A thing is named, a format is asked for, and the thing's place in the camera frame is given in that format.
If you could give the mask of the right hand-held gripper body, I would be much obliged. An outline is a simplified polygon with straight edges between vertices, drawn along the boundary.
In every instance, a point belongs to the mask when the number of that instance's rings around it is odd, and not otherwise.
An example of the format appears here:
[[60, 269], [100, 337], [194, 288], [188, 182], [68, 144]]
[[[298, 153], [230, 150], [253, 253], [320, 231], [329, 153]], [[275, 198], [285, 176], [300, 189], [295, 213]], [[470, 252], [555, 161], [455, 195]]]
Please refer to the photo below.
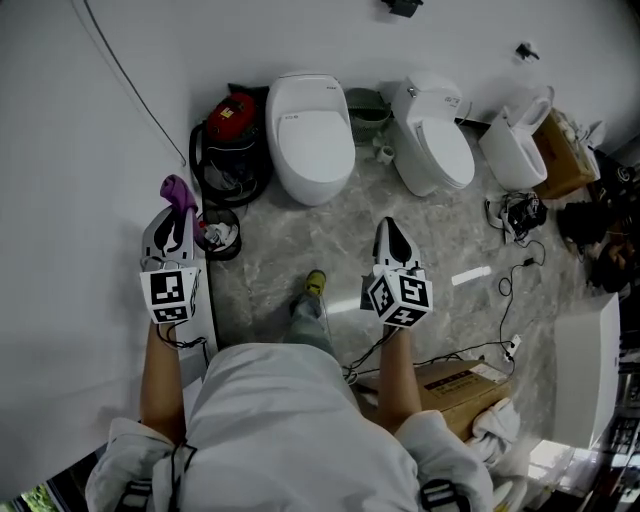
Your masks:
[[363, 277], [362, 310], [391, 327], [411, 329], [433, 313], [433, 285], [420, 259], [398, 264], [386, 259]]

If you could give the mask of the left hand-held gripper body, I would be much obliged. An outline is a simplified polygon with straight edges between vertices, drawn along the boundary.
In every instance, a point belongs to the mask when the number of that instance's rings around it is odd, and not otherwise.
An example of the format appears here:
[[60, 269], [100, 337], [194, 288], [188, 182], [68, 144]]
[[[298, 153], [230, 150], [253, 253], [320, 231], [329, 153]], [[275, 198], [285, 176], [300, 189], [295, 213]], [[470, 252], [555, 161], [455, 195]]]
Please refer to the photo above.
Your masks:
[[193, 248], [167, 255], [143, 249], [139, 277], [154, 324], [187, 322], [194, 317], [201, 274], [196, 256]]

